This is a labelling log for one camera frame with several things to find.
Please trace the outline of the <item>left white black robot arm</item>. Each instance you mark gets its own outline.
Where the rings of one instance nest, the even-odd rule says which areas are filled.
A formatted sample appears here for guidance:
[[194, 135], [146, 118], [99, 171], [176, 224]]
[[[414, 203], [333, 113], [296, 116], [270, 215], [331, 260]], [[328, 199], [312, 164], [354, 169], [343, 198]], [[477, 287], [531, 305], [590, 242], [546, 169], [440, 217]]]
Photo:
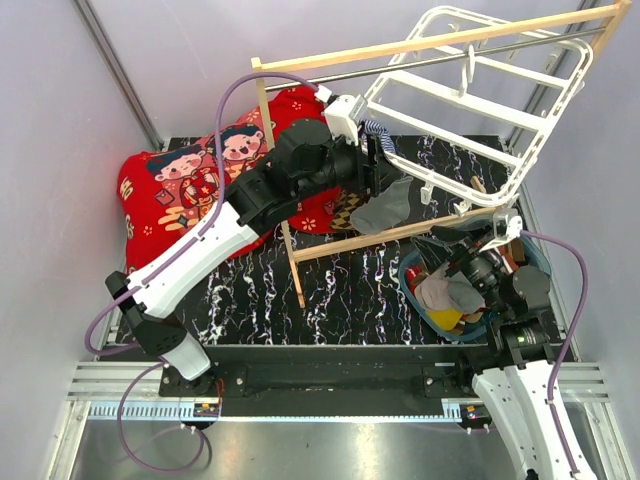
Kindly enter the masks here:
[[384, 150], [382, 134], [360, 125], [348, 137], [318, 120], [297, 121], [186, 235], [144, 268], [111, 273], [106, 287], [142, 350], [173, 366], [190, 393], [206, 395], [216, 372], [204, 347], [175, 317], [182, 298], [229, 257], [294, 216], [302, 201], [335, 187], [386, 200], [407, 181]]

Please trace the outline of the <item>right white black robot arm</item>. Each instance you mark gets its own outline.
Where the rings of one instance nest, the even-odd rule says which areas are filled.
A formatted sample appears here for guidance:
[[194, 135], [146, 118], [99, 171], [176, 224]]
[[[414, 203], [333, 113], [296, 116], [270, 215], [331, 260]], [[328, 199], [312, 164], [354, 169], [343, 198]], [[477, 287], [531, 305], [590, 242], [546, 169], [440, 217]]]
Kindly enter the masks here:
[[555, 352], [544, 325], [550, 266], [528, 237], [496, 238], [484, 223], [412, 238], [401, 289], [439, 336], [486, 340], [487, 352], [461, 355], [448, 380], [482, 402], [517, 478], [593, 479], [558, 384], [569, 346]]

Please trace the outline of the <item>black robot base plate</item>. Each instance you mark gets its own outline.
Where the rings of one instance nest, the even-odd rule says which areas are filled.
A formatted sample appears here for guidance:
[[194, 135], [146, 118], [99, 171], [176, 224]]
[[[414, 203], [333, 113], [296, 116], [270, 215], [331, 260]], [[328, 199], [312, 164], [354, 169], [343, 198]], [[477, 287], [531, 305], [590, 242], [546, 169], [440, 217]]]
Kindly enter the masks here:
[[171, 367], [162, 397], [250, 398], [272, 391], [403, 391], [426, 395], [430, 381], [453, 384], [474, 365], [493, 359], [486, 345], [218, 346], [205, 352], [212, 366], [195, 380]]

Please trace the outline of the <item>brown argyle sock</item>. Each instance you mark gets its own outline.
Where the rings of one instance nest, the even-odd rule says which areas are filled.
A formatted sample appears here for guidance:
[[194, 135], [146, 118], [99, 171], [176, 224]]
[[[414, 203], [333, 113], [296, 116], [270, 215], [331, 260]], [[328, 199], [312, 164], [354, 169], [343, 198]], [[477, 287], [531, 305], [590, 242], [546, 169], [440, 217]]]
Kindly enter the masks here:
[[360, 196], [356, 193], [342, 190], [339, 194], [334, 213], [329, 226], [334, 231], [352, 231], [354, 226], [351, 222], [351, 215], [368, 200], [367, 196]]

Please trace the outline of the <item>white plastic clip hanger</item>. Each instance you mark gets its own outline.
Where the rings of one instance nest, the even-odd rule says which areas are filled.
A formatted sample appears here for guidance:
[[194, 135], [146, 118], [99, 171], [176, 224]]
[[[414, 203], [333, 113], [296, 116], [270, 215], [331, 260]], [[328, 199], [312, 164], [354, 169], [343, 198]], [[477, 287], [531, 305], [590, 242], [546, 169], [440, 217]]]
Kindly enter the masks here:
[[[529, 29], [394, 54], [364, 94], [364, 114], [394, 135], [416, 135], [445, 148], [447, 167], [396, 151], [391, 162], [421, 181], [422, 204], [436, 190], [458, 209], [500, 207], [518, 194], [562, 114], [581, 90], [596, 55], [591, 32]], [[568, 53], [559, 76], [543, 72], [548, 49]], [[538, 85], [550, 87], [542, 113], [524, 112]], [[514, 127], [525, 133], [505, 145]]]

